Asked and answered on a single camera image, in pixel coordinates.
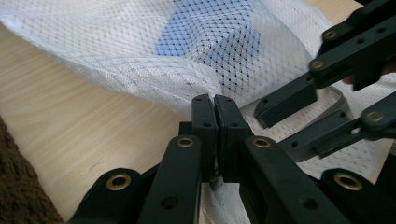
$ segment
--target white fabric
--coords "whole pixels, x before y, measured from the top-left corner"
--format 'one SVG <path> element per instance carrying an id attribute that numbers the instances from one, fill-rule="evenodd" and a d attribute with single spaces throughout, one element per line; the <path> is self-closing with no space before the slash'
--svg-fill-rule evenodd
<path id="1" fill-rule="evenodd" d="M 254 102 L 307 71 L 331 25 L 300 0 L 1 0 L 0 21 L 89 81 L 190 116 L 196 95 L 235 99 L 255 134 L 279 141 L 303 128 L 334 99 L 319 101 L 263 130 Z M 336 84 L 357 116 L 395 89 L 395 76 L 352 93 Z M 299 164 L 319 177 L 344 167 L 370 178 L 380 142 L 359 142 Z M 237 185 L 204 186 L 206 221 L 244 223 Z"/>

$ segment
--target brass grommet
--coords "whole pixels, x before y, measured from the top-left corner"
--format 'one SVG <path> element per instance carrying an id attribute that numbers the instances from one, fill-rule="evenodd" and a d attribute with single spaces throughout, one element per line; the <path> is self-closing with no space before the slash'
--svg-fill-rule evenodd
<path id="1" fill-rule="evenodd" d="M 363 184 L 353 175 L 337 173 L 334 175 L 334 180 L 345 189 L 361 190 L 363 188 Z"/>
<path id="2" fill-rule="evenodd" d="M 324 37 L 326 39 L 332 39 L 335 38 L 337 36 L 337 32 L 336 31 L 329 31 L 326 34 L 324 34 Z"/>
<path id="3" fill-rule="evenodd" d="M 323 61 L 314 61 L 311 63 L 311 68 L 318 69 L 323 67 L 323 65 L 324 65 Z"/>
<path id="4" fill-rule="evenodd" d="M 266 148 L 266 147 L 270 147 L 271 143 L 269 141 L 267 141 L 266 139 L 256 138 L 253 140 L 253 145 L 256 147 Z"/>
<path id="5" fill-rule="evenodd" d="M 122 190 L 131 184 L 131 177 L 127 174 L 118 174 L 111 176 L 107 182 L 106 187 L 110 190 Z"/>
<path id="6" fill-rule="evenodd" d="M 194 140 L 190 138 L 179 138 L 176 141 L 178 147 L 190 147 L 194 145 Z"/>
<path id="7" fill-rule="evenodd" d="M 379 122 L 384 118 L 384 114 L 381 111 L 372 111 L 366 115 L 366 118 L 371 122 Z"/>

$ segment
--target brown carpet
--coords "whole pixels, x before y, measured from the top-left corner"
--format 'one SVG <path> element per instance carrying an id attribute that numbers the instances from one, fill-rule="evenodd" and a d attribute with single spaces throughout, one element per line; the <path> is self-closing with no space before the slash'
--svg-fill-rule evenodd
<path id="1" fill-rule="evenodd" d="M 62 222 L 0 118 L 0 224 Z"/>

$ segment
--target mesh bag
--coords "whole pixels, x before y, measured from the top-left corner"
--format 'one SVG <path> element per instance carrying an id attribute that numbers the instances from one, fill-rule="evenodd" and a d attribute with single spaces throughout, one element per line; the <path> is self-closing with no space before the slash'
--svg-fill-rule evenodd
<path id="1" fill-rule="evenodd" d="M 77 74 L 98 86 L 133 94 L 185 117 L 199 94 L 222 94 L 243 107 L 255 134 L 279 141 L 302 129 L 336 99 L 319 100 L 263 130 L 252 117 L 255 101 L 307 71 L 331 25 L 300 0 L 2 0 L 0 20 Z M 355 116 L 391 93 L 387 76 L 352 94 L 343 91 Z M 359 142 L 325 160 L 300 163 L 319 177 L 344 167 L 373 178 L 381 141 Z M 204 188 L 206 221 L 246 222 L 236 185 Z"/>

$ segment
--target wooden surface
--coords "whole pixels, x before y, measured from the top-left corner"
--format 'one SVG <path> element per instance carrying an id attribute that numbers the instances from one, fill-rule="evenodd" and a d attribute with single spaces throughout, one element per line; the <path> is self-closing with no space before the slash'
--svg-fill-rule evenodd
<path id="1" fill-rule="evenodd" d="M 332 21 L 359 5 L 308 0 Z M 103 173 L 142 173 L 177 135 L 180 116 L 99 89 L 0 26 L 0 115 L 64 220 Z"/>

